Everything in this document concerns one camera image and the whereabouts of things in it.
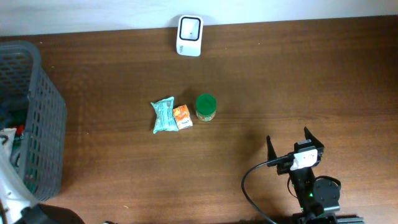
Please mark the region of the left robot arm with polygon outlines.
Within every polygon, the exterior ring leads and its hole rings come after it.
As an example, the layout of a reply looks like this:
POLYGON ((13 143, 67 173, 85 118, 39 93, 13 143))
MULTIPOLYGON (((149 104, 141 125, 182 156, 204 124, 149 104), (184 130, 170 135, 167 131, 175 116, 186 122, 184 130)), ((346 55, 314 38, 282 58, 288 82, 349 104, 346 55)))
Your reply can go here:
POLYGON ((1 147, 1 224, 81 224, 72 210, 39 203, 11 166, 1 147))

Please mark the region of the green lid seasoning jar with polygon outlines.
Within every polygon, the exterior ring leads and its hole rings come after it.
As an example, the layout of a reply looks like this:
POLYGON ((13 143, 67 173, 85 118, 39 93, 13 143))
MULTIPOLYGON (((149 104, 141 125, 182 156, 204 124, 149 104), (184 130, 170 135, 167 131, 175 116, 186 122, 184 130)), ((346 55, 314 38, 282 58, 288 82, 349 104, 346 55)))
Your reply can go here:
POLYGON ((196 115, 202 121, 211 121, 215 117, 216 108, 216 99, 210 94, 204 93, 196 99, 196 115))

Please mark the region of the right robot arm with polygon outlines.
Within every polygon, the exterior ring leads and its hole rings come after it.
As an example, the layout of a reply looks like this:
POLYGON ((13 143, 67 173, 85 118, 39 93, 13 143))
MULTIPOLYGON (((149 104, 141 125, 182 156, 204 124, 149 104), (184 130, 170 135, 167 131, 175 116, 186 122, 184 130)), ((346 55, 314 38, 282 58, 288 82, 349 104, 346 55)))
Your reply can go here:
POLYGON ((364 218, 357 216, 339 217, 341 182, 333 177, 315 176, 313 168, 319 165, 324 152, 324 145, 304 128, 305 140, 296 142, 294 150, 278 157, 271 143, 266 138, 268 166, 275 166, 278 175, 287 174, 292 184, 301 212, 292 215, 291 223, 364 223, 364 218))

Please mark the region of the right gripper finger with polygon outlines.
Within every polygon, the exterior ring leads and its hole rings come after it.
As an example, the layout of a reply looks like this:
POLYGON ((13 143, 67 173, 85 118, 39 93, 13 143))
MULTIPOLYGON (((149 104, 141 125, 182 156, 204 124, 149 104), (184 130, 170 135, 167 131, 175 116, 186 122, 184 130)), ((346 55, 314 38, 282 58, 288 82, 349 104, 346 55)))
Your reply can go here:
POLYGON ((323 144, 309 131, 309 129, 307 127, 304 127, 304 133, 305 133, 305 139, 311 140, 312 144, 316 148, 323 147, 323 144))
POLYGON ((271 142, 271 137, 266 137, 266 144, 267 144, 267 166, 272 167, 276 165, 277 155, 275 153, 274 147, 271 142))

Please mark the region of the teal snack pouch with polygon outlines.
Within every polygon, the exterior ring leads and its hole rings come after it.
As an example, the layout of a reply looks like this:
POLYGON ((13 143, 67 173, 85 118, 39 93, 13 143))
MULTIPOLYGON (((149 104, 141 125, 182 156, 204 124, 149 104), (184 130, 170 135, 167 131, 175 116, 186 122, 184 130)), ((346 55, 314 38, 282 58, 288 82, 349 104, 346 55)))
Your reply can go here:
POLYGON ((156 103, 151 103, 155 113, 155 125, 153 133, 156 134, 159 131, 178 131, 178 127, 173 116, 174 97, 160 100, 156 103))

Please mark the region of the orange white small packet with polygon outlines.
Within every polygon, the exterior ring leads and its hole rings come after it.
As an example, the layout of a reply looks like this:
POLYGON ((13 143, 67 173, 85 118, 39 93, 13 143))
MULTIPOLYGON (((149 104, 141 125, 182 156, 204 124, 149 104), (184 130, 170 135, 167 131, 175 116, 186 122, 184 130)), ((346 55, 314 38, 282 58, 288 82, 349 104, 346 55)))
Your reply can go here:
POLYGON ((190 128, 193 126, 193 122, 190 117, 190 112, 187 105, 182 105, 174 108, 173 116, 179 130, 190 128))

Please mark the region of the white tube with gold cap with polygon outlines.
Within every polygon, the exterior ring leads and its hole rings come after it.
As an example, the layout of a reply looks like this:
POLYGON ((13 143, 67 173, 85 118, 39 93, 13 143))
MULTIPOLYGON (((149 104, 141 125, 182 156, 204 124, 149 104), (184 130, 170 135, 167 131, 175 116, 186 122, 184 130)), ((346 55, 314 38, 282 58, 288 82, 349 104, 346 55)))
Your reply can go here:
POLYGON ((4 128, 1 130, 1 146, 11 149, 16 135, 16 128, 4 128))

